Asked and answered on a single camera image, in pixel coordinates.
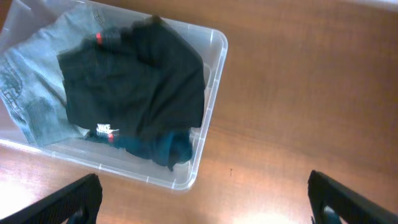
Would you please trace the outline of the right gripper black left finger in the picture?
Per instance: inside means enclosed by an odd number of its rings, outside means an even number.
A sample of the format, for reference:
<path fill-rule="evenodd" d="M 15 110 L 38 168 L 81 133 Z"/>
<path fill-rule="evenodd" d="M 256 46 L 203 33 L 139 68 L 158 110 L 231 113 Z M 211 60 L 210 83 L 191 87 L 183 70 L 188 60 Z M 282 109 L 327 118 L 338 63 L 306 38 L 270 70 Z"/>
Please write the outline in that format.
<path fill-rule="evenodd" d="M 98 175 L 88 174 L 28 207 L 1 219 L 1 224 L 96 224 L 103 199 Z"/>

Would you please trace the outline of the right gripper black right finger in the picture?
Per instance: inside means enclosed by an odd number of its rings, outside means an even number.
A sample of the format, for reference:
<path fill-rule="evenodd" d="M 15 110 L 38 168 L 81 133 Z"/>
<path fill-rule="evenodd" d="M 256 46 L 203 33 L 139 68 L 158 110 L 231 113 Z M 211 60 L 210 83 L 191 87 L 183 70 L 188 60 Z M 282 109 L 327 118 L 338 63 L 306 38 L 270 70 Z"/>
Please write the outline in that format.
<path fill-rule="evenodd" d="M 312 223 L 397 223 L 397 215 L 380 207 L 322 172 L 308 179 Z"/>

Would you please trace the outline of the teal blue shirt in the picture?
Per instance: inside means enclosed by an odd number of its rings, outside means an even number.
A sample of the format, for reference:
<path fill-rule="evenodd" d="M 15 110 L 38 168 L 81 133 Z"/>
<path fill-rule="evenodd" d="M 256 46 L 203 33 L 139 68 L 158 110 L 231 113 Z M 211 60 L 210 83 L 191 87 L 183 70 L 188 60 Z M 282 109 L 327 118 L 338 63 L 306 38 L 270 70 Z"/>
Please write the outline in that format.
<path fill-rule="evenodd" d="M 105 136 L 96 131 L 90 131 L 83 139 L 107 144 L 117 149 L 125 149 L 133 156 L 152 160 L 160 166 L 167 167 L 171 172 L 175 164 L 183 164 L 193 155 L 189 131 L 171 132 L 150 140 L 116 134 Z"/>

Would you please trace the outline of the clear plastic storage container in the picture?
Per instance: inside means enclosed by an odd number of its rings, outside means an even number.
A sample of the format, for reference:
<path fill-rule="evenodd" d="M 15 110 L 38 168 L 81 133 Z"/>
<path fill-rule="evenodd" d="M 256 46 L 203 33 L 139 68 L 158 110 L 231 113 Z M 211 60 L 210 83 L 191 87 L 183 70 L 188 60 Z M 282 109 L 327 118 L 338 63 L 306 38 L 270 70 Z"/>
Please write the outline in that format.
<path fill-rule="evenodd" d="M 53 23 L 65 11 L 80 3 L 80 1 L 13 1 L 8 11 L 2 13 L 6 19 L 1 31 L 1 51 L 4 52 L 13 45 L 25 41 L 41 28 Z M 177 31 L 200 54 L 204 63 L 205 112 L 202 126 L 191 130 L 193 157 L 190 161 L 177 164 L 173 171 L 169 171 L 166 167 L 138 158 L 121 149 L 81 139 L 57 142 L 44 147 L 31 146 L 15 124 L 5 123 L 9 119 L 5 107 L 1 108 L 3 122 L 1 145 L 70 161 L 166 189 L 190 190 L 197 178 L 228 53 L 228 40 L 224 33 L 217 29 L 171 19 L 164 19 L 164 22 Z"/>

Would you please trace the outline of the light blue jeans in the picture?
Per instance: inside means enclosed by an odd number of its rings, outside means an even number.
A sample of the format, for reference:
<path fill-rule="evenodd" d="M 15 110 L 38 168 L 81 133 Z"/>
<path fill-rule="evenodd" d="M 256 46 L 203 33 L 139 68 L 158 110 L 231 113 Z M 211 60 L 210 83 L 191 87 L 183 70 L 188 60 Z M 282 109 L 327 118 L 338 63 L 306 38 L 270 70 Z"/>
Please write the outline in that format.
<path fill-rule="evenodd" d="M 30 144 L 44 146 L 87 133 L 68 121 L 57 56 L 104 26 L 99 10 L 77 6 L 1 55 L 1 98 Z"/>

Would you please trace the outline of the black shirt white logo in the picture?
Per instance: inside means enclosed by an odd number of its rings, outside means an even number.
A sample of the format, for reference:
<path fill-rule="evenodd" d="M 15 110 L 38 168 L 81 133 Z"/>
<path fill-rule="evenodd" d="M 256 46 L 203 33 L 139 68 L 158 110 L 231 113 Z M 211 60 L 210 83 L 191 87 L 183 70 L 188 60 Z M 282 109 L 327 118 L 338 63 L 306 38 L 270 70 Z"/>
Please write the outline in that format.
<path fill-rule="evenodd" d="M 194 48 L 157 16 L 115 28 L 120 51 L 100 47 L 91 35 L 58 56 L 68 120 L 139 138 L 199 128 L 205 79 Z"/>

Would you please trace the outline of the black shorts red waistband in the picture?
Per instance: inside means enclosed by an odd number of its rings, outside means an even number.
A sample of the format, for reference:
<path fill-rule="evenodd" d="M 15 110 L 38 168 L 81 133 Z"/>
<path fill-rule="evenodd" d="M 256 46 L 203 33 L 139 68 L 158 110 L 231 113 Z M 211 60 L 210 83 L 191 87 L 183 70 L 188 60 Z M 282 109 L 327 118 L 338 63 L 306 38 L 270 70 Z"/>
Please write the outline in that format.
<path fill-rule="evenodd" d="M 96 33 L 95 42 L 106 50 L 120 51 L 123 49 L 121 30 L 115 27 Z"/>

